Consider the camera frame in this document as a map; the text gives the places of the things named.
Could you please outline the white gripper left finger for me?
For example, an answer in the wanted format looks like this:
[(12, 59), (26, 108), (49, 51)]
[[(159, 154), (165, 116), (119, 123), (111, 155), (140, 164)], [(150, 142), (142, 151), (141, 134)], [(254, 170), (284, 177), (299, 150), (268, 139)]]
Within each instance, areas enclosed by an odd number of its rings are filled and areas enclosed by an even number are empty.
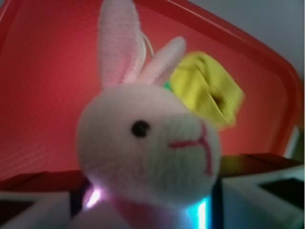
[(14, 177), (0, 184), (2, 229), (64, 229), (83, 207), (83, 177)]

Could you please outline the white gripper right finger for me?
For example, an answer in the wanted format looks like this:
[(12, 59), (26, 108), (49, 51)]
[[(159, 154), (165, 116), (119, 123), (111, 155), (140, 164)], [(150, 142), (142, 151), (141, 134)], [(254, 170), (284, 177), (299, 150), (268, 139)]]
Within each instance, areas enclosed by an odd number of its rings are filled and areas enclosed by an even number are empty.
[(303, 229), (304, 166), (221, 166), (212, 195), (213, 229)]

